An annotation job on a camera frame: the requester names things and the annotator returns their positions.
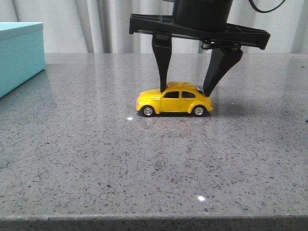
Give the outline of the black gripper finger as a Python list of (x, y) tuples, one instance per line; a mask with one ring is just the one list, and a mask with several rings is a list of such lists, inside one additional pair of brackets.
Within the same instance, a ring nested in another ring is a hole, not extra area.
[(153, 33), (152, 48), (159, 71), (160, 92), (164, 92), (167, 85), (167, 71), (171, 59), (171, 35)]
[(241, 48), (213, 49), (203, 84), (205, 96), (210, 96), (218, 82), (240, 61), (242, 55)]

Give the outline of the black gripper body rail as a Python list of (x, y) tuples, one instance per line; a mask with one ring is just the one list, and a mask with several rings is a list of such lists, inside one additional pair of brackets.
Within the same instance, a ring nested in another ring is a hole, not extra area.
[(270, 38), (270, 33), (265, 30), (234, 24), (226, 24), (226, 29), (222, 32), (190, 29), (177, 24), (171, 15), (132, 14), (129, 33), (135, 32), (170, 34), (172, 37), (200, 40), (205, 50), (240, 46), (258, 47), (263, 50)]

